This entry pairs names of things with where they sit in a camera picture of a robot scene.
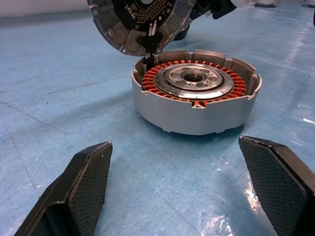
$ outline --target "electric motor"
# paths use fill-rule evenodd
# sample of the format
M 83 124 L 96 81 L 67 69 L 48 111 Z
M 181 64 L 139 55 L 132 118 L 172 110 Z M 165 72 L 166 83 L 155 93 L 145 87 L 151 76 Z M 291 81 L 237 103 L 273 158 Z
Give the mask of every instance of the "electric motor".
M 262 84 L 250 64 L 198 50 L 163 52 L 146 70 L 132 71 L 134 104 L 164 131 L 189 135 L 220 133 L 249 117 Z

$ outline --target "circuit board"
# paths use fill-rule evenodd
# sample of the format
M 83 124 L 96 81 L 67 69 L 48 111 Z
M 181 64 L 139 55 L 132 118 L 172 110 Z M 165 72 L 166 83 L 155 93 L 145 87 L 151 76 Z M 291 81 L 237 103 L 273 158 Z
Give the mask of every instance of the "circuit board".
M 150 24 L 161 26 L 168 19 L 175 0 L 115 0 L 113 5 L 126 28 L 148 31 Z

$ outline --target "blue vinyl floor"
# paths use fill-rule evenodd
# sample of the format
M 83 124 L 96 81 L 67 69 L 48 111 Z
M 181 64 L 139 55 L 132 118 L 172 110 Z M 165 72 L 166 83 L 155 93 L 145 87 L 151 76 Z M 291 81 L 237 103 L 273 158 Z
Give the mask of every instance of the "blue vinyl floor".
M 0 20 L 0 236 L 11 236 L 72 156 L 112 141 L 96 236 L 273 236 L 241 134 L 288 145 L 315 171 L 313 9 L 237 9 L 202 17 L 167 49 L 237 56 L 263 77 L 240 128 L 202 137 L 163 132 L 135 111 L 137 58 L 112 49 L 89 12 Z

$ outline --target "copper coil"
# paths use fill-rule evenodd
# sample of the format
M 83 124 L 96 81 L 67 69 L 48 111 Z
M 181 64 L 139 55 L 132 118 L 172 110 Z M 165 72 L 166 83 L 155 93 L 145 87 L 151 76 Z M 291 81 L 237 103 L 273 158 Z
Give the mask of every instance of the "copper coil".
M 222 67 L 218 64 L 213 64 L 213 63 L 207 63 L 206 61 L 203 61 L 202 64 L 207 64 L 209 66 L 213 66 L 217 69 L 220 69 L 222 71 L 224 71 L 225 73 L 227 73 L 229 76 L 231 76 L 233 82 L 234 82 L 234 88 L 232 89 L 232 91 L 227 94 L 224 95 L 222 97 L 216 98 L 216 99 L 211 99 L 211 100 L 205 100 L 205 101 L 199 101 L 199 100 L 190 100 L 190 99 L 183 99 L 183 98 L 178 98 L 178 97 L 174 97 L 172 95 L 169 95 L 161 90 L 159 90 L 156 85 L 153 82 L 153 78 L 154 76 L 163 68 L 167 67 L 167 66 L 172 66 L 175 64 L 179 64 L 179 63 L 187 63 L 185 60 L 181 60 L 179 61 L 173 61 L 173 62 L 167 62 L 167 63 L 163 63 L 160 65 L 155 66 L 154 68 L 150 69 L 143 77 L 142 80 L 142 87 L 144 90 L 153 92 L 157 95 L 163 96 L 163 97 L 169 97 L 171 99 L 176 99 L 178 101 L 186 101 L 186 102 L 192 102 L 194 105 L 201 105 L 201 106 L 206 106 L 208 103 L 212 103 L 212 102 L 216 102 L 216 101 L 223 101 L 223 100 L 227 100 L 227 99 L 231 99 L 231 98 L 236 98 L 236 97 L 241 97 L 244 96 L 246 94 L 246 83 L 245 81 L 242 79 L 241 76 L 239 76 L 237 73 L 233 72 L 232 70 L 226 68 L 226 67 Z

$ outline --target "metal hub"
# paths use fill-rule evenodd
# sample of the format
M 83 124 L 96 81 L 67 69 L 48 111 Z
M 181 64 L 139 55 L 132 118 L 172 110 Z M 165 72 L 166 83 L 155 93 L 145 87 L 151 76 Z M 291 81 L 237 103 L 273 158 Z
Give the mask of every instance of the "metal hub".
M 166 67 L 154 77 L 162 91 L 185 99 L 213 99 L 228 94 L 233 79 L 224 71 L 209 65 L 183 63 Z

